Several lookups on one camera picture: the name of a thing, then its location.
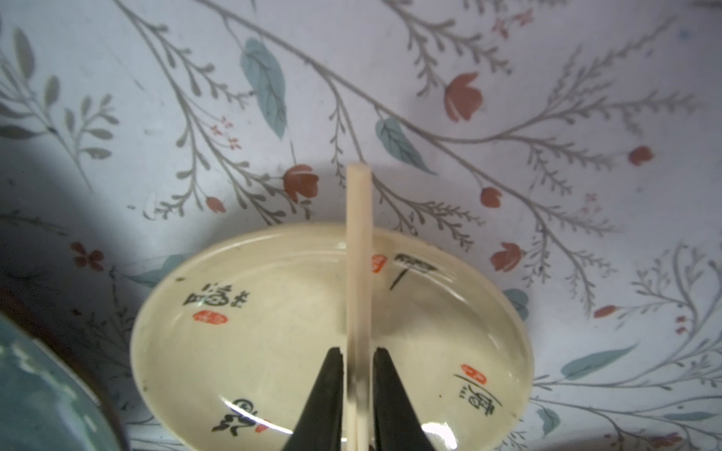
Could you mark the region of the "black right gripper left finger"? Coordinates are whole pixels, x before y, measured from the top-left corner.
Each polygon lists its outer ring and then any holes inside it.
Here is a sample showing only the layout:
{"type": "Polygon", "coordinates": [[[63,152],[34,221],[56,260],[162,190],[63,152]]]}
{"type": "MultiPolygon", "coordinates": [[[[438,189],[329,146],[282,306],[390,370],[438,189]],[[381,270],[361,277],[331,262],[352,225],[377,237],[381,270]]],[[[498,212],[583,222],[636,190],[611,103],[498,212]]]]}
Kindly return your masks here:
{"type": "Polygon", "coordinates": [[[344,406],[344,362],[331,348],[283,451],[340,451],[344,406]]]}

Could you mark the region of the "dark green glass plate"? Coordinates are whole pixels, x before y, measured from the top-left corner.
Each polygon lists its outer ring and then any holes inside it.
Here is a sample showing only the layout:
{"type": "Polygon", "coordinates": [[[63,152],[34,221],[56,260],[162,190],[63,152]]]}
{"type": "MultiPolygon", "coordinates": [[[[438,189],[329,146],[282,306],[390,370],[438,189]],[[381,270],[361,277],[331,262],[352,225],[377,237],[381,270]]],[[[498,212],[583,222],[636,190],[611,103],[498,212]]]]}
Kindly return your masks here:
{"type": "Polygon", "coordinates": [[[1,317],[1,448],[129,448],[90,387],[6,316],[1,317]]]}

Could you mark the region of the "cream round plate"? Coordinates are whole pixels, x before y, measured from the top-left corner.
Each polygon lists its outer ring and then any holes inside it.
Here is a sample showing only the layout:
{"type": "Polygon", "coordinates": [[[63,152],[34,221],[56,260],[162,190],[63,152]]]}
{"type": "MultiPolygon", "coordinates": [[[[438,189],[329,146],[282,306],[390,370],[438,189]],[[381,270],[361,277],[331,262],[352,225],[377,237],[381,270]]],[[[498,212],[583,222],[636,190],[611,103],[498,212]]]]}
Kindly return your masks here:
{"type": "MultiPolygon", "coordinates": [[[[328,350],[344,348],[345,228],[281,225],[182,263],[141,307],[133,379],[194,450],[278,450],[328,350]]],[[[374,233],[372,339],[389,351],[438,450],[490,450],[520,421],[534,362],[485,276],[430,244],[374,233]]]]}

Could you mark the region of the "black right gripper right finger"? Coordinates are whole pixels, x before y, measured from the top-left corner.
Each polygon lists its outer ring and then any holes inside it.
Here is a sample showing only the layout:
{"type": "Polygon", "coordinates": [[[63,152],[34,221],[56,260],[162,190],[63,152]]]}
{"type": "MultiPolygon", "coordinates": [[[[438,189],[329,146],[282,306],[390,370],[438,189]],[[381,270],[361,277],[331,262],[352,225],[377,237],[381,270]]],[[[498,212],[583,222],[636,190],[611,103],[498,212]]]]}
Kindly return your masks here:
{"type": "Polygon", "coordinates": [[[434,451],[385,348],[377,348],[373,355],[372,399],[377,450],[434,451]]]}

